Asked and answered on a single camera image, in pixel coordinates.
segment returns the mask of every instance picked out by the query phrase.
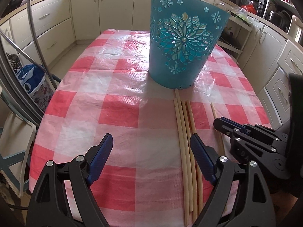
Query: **metal pole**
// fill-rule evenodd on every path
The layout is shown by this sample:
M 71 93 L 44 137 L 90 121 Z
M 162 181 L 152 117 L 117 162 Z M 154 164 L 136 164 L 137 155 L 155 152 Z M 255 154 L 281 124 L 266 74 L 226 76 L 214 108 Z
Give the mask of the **metal pole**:
M 56 85 L 56 83 L 55 83 L 52 75 L 49 72 L 49 69 L 48 69 L 47 64 L 45 62 L 45 59 L 43 57 L 41 48 L 39 46 L 37 34 L 36 34 L 36 31 L 35 31 L 35 27 L 34 27 L 33 16 L 32 16 L 32 13 L 31 13 L 31 0 L 27 0 L 27 16 L 28 16 L 28 21 L 29 21 L 29 28 L 31 29 L 31 35 L 33 36 L 34 45 L 35 45 L 36 50 L 38 52 L 39 58 L 40 58 L 40 60 L 42 62 L 43 67 L 46 70 L 46 74 L 47 74 L 49 80 L 51 81 L 51 83 L 54 86 L 54 88 L 57 89 L 57 85 Z
M 46 70 L 37 62 L 35 62 L 31 57 L 29 57 L 22 49 L 20 49 L 18 47 L 17 44 L 15 44 L 0 28 L 0 35 L 4 37 L 4 39 L 21 55 L 23 55 L 28 61 L 30 61 L 31 63 L 33 63 L 35 66 L 39 67 L 43 72 L 46 72 Z M 57 76 L 52 74 L 52 77 L 54 78 L 54 80 L 56 80 L 57 82 L 61 82 L 61 79 L 59 79 Z

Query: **cabinet drawer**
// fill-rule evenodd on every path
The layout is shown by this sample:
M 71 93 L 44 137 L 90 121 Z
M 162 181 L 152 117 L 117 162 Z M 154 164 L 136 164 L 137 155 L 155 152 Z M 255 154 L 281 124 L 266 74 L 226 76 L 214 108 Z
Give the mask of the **cabinet drawer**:
M 278 59 L 278 64 L 286 73 L 303 75 L 303 53 L 289 40 Z
M 43 33 L 38 37 L 38 41 L 46 64 L 49 65 L 61 52 L 75 41 L 71 19 L 62 22 Z M 33 42 L 24 49 L 24 52 L 37 63 L 41 63 Z M 24 65 L 31 64 L 23 56 L 20 57 L 22 58 L 22 63 Z
M 69 0 L 44 0 L 32 5 L 32 15 L 37 37 L 70 18 Z M 14 42 L 24 48 L 33 38 L 29 28 L 27 10 L 24 9 L 11 19 Z
M 290 118 L 289 88 L 287 76 L 280 67 L 266 85 L 266 90 L 279 113 L 281 122 L 284 124 Z
M 0 26 L 0 28 L 10 39 L 13 39 L 8 20 L 6 22 L 4 22 Z M 9 54 L 17 54 L 16 50 L 2 36 L 1 36 L 1 42 L 2 42 L 3 49 L 5 52 L 7 52 Z
M 272 99 L 270 98 L 267 90 L 263 88 L 258 94 L 258 98 L 267 114 L 269 122 L 273 129 L 277 129 L 282 125 L 277 109 L 275 108 Z

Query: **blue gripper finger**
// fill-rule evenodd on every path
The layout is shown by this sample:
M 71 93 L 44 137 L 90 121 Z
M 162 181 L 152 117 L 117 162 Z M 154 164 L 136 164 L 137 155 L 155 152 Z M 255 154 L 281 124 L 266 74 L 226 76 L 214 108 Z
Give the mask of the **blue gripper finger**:
M 214 185 L 217 181 L 217 177 L 215 176 L 216 167 L 210 156 L 214 156 L 215 158 L 218 157 L 218 154 L 211 147 L 207 147 L 206 151 L 206 146 L 197 134 L 191 136 L 190 145 L 204 178 Z
M 223 120 L 223 121 L 225 121 L 225 122 L 227 122 L 227 123 L 229 123 L 229 124 L 231 124 L 231 125 L 233 125 L 233 126 L 236 126 L 242 133 L 244 133 L 246 135 L 248 134 L 248 132 L 246 130 L 246 127 L 244 125 L 240 125 L 239 123 L 237 123 L 237 122 L 235 122 L 233 120 L 230 120 L 230 119 L 228 119 L 226 117 L 221 117 L 220 119 Z
M 113 148 L 113 137 L 108 135 L 105 140 L 101 141 L 101 143 L 99 144 L 100 147 L 98 151 L 89 164 L 89 175 L 87 177 L 87 183 L 89 185 L 100 177 L 104 165 Z

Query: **plastic tablecloth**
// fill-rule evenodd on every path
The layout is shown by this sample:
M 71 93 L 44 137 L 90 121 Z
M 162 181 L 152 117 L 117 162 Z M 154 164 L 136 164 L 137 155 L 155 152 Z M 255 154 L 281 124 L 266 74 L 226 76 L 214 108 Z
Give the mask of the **plastic tablecloth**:
M 58 86 L 43 116 L 30 165 L 30 190 L 46 161 L 69 162 L 98 145 L 106 133 L 113 150 L 91 190 L 111 227 L 184 226 L 181 155 L 174 90 L 148 74 L 149 33 L 109 29 L 90 44 Z M 235 62 L 215 46 L 190 100 L 198 135 L 217 148 L 210 103 L 219 117 L 269 125 L 251 85 Z M 228 153 L 228 137 L 225 137 Z M 203 179 L 204 201 L 212 186 Z M 81 220 L 71 185 L 72 214 Z M 231 211 L 236 187 L 228 199 Z

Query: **plastic bag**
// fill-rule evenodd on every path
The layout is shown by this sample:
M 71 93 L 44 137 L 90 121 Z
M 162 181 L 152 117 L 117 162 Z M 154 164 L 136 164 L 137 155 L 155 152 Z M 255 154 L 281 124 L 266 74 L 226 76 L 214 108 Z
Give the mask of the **plastic bag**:
M 252 7 L 252 8 L 254 9 L 255 13 L 250 11 L 250 10 L 252 10 L 250 5 L 242 5 L 241 8 L 233 7 L 230 11 L 233 12 L 234 14 L 236 14 L 237 16 L 239 16 L 241 19 L 245 20 L 247 23 L 251 24 L 250 20 L 248 19 L 248 15 L 247 15 L 246 11 L 251 12 L 253 14 L 257 14 L 257 11 L 255 10 L 255 8 L 254 7 Z
M 45 79 L 46 74 L 32 64 L 26 65 L 21 69 L 15 69 L 14 72 L 29 96 L 45 112 L 54 94 L 54 91 Z
M 248 5 L 242 5 L 241 7 L 243 9 L 245 9 L 246 11 L 257 15 L 257 11 L 256 11 L 256 9 L 253 6 L 252 1 L 250 1 Z

